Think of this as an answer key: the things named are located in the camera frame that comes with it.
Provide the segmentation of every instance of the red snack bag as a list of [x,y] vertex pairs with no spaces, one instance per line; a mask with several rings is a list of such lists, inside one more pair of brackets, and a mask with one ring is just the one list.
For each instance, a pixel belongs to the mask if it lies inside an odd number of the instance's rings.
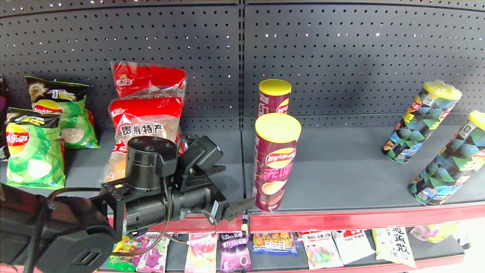
[[116,128],[116,144],[101,183],[125,177],[127,144],[132,137],[163,137],[175,142],[182,103],[179,98],[115,99],[109,111]]
[[187,72],[181,68],[156,64],[112,61],[114,86],[120,98],[142,92],[152,98],[153,93],[162,97],[184,98]]

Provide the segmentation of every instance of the perforated metal panel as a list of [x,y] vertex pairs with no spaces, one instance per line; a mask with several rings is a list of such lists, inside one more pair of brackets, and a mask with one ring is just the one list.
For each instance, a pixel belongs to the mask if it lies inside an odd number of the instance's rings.
[[244,115],[258,83],[292,83],[293,115],[402,113],[426,81],[484,110],[485,14],[396,5],[247,5]]
[[[442,124],[463,124],[468,113],[451,113]],[[403,117],[402,114],[361,114],[361,115],[317,115],[295,116],[304,128],[322,127],[362,127],[393,126]],[[256,117],[245,117],[244,128],[254,129]]]
[[237,0],[2,0],[0,16],[66,11],[74,9],[103,9],[113,7],[160,5],[237,4]]
[[238,116],[238,13],[236,5],[204,5],[7,17],[1,71],[21,107],[29,107],[24,75],[90,84],[87,106],[102,119],[116,97],[109,61],[173,65],[189,73],[183,116]]

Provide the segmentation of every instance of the plastic snack bag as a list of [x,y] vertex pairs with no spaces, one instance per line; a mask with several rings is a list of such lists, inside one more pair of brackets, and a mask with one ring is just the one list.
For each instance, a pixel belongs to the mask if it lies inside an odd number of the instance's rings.
[[443,223],[415,226],[410,234],[421,241],[439,243],[455,233],[458,223]]
[[375,253],[363,229],[332,230],[343,264],[348,264]]
[[184,100],[187,72],[181,68],[156,64],[112,61],[111,70],[118,97],[180,97]]
[[403,227],[378,228],[372,230],[376,259],[405,264],[416,268],[413,252]]
[[89,85],[25,78],[32,109],[42,114],[61,115],[61,137],[66,148],[99,148],[89,114],[84,109]]
[[[150,244],[150,238],[146,235],[141,235],[136,240],[123,236],[119,241],[113,252],[134,252],[146,248]],[[141,255],[138,256],[110,256],[106,266],[124,272],[135,272],[136,266],[140,262]]]
[[215,273],[217,235],[210,233],[189,234],[189,249],[185,273]]
[[9,107],[7,184],[59,189],[65,185],[59,115]]
[[[147,232],[146,236],[150,238],[151,245],[160,236],[158,232]],[[163,237],[162,240],[147,253],[143,254],[136,267],[138,272],[165,272],[165,262],[167,259],[168,243],[170,239]]]
[[3,74],[0,74],[0,161],[6,161],[10,156],[4,129],[7,121],[8,104],[9,94],[7,81]]
[[254,234],[253,244],[253,252],[255,254],[298,256],[293,232]]
[[343,266],[330,231],[301,232],[301,236],[310,269]]
[[177,98],[122,100],[109,106],[116,127],[115,147],[100,183],[125,177],[127,144],[132,137],[163,137],[176,141],[182,104]]
[[221,234],[221,272],[244,269],[251,271],[251,258],[247,249],[248,235],[243,233]]

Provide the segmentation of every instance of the lay's potato chip bag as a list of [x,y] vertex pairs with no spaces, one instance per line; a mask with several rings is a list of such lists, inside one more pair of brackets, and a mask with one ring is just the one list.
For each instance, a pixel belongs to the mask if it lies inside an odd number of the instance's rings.
[[59,115],[9,107],[7,184],[59,189],[65,185]]
[[61,115],[61,137],[66,148],[99,148],[89,112],[84,108],[89,85],[25,78],[32,109],[42,114]]

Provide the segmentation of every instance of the patterned chip can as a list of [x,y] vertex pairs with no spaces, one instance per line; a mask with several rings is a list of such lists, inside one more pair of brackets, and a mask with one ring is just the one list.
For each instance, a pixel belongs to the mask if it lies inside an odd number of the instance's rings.
[[485,113],[473,111],[455,137],[408,185],[424,205],[441,205],[485,164]]
[[265,212],[281,206],[302,126],[289,115],[272,113],[256,120],[253,196]]
[[288,113],[291,84],[283,80],[269,79],[259,84],[258,117],[270,113]]
[[382,152],[390,160],[406,163],[440,125],[458,100],[460,90],[444,82],[426,82],[397,124]]

